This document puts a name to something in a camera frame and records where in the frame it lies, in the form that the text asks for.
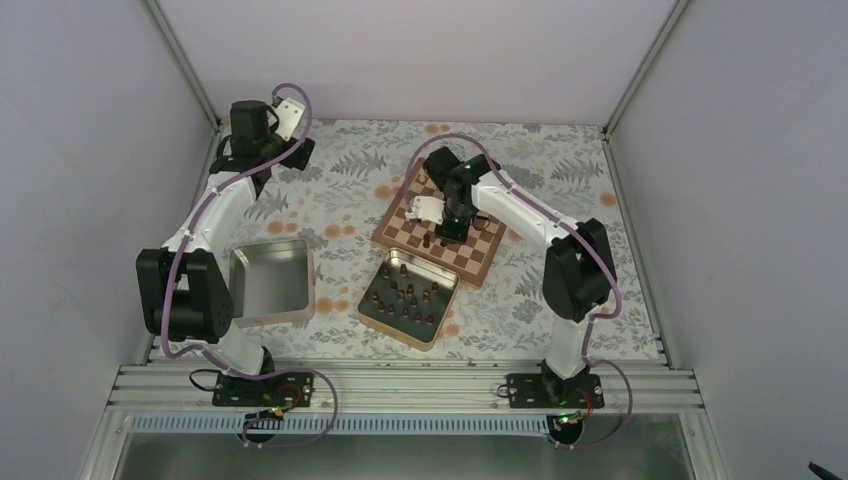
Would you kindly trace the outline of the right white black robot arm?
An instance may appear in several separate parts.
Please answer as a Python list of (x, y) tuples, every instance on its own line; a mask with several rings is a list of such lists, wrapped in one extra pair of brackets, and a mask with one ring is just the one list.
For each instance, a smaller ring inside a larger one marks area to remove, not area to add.
[(543, 254), (542, 295), (558, 319), (543, 361), (541, 391), (552, 406), (567, 406), (580, 393), (577, 377), (588, 370), (590, 318), (617, 288), (605, 226), (556, 212), (485, 154), (461, 161), (442, 147), (426, 157), (424, 171), (441, 195), (413, 196), (407, 220), (431, 222), (438, 238), (461, 244), (472, 221), (488, 214)]

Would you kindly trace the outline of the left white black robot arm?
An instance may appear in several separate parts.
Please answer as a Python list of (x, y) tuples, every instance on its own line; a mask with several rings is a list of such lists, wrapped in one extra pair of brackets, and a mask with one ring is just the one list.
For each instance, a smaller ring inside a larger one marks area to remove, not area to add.
[(240, 377), (239, 392), (255, 405), (276, 396), (279, 380), (268, 350), (234, 322), (219, 258), (272, 167), (306, 168), (315, 143), (294, 132), (311, 122), (309, 106), (291, 98), (233, 103), (231, 131), (218, 144), (201, 198), (172, 237), (141, 250), (135, 262), (145, 326), (159, 337), (162, 354), (206, 357), (223, 374)]

